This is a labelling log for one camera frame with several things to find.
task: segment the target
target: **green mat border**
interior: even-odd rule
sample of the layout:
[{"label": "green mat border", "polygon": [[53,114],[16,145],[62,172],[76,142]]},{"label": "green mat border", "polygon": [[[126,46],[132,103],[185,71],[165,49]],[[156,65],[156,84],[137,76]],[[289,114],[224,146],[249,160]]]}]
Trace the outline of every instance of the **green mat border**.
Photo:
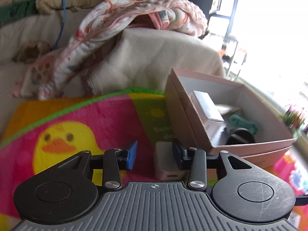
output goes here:
[{"label": "green mat border", "polygon": [[56,113],[53,113],[41,120],[38,120],[37,122],[34,122],[34,123],[31,123],[30,125],[28,125],[27,127],[17,131],[15,134],[13,134],[11,137],[5,139],[5,140],[2,140],[0,142],[0,148],[10,144],[12,141],[16,140],[17,138],[19,138],[20,136],[28,133],[29,131],[35,129],[36,127],[38,126],[41,126],[43,124],[45,124],[46,122],[49,122],[51,120],[54,120],[60,116],[63,116],[65,114],[68,114],[68,113],[71,113],[77,109],[80,109],[84,106],[88,106],[92,103],[95,103],[95,102],[98,102],[102,99],[106,99],[106,98],[109,98],[109,97],[112,97],[112,96],[116,96],[116,95],[125,95],[125,94],[131,94],[131,93],[148,93],[148,94],[153,94],[153,95],[164,95],[164,93],[162,92],[157,92],[157,91],[154,91],[154,90],[149,90],[149,89],[144,89],[144,88],[129,88],[129,89],[124,89],[124,90],[120,90],[118,92],[115,92],[115,93],[110,93],[110,94],[107,94],[107,95],[102,95],[102,96],[99,96],[99,97],[95,97],[95,98],[92,98],[90,100],[87,100],[87,101],[84,101],[84,102],[80,102],[80,103],[77,103],[73,106],[70,106],[68,108],[65,108],[63,110],[60,110]]}]

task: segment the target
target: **yellow duck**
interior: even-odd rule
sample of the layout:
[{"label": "yellow duck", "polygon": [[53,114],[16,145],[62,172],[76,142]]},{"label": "yellow duck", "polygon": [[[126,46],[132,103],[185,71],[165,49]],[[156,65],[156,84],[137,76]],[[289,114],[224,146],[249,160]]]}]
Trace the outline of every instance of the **yellow duck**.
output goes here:
[{"label": "yellow duck", "polygon": [[[33,172],[39,172],[82,151],[90,150],[92,155],[103,154],[99,149],[92,130],[85,124],[63,121],[43,131],[36,142],[33,156]],[[102,184],[102,171],[95,170],[92,181]]]}]

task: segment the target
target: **colorful play mat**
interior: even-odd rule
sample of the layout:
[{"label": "colorful play mat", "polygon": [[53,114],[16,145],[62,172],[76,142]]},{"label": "colorful play mat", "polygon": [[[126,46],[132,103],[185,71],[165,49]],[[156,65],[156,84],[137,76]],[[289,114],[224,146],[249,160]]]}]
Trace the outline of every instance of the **colorful play mat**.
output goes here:
[{"label": "colorful play mat", "polygon": [[[123,183],[155,181],[153,147],[172,137],[164,96],[154,91],[128,89],[93,99],[21,104],[0,144],[0,231],[20,221],[13,193],[29,177],[81,150],[103,154],[137,140],[136,161],[132,171],[121,173]],[[268,170],[290,183],[296,194],[308,191],[307,171],[289,153]],[[102,171],[95,170],[93,182],[101,181]],[[308,206],[295,207],[290,221],[308,231],[307,217]]]}]

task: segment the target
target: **white power adapter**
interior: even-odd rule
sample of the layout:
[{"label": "white power adapter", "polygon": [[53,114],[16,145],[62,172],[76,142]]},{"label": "white power adapter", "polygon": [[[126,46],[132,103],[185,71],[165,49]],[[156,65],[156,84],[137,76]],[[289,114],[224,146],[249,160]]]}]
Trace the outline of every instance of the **white power adapter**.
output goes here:
[{"label": "white power adapter", "polygon": [[181,181],[189,170],[179,170],[172,154],[172,142],[156,142],[155,178],[161,181]]}]

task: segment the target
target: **blue strap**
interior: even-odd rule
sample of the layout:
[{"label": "blue strap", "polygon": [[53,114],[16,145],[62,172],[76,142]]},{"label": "blue strap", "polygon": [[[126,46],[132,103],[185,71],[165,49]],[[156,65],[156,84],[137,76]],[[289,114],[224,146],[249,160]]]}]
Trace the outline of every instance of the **blue strap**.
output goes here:
[{"label": "blue strap", "polygon": [[66,0],[62,0],[62,7],[63,7],[63,16],[62,16],[62,22],[61,22],[61,29],[60,29],[60,33],[58,35],[58,38],[56,40],[56,43],[52,47],[53,50],[57,49],[57,47],[58,47],[58,43],[60,41],[63,29],[64,29],[64,25],[65,25],[65,22],[66,22]]}]

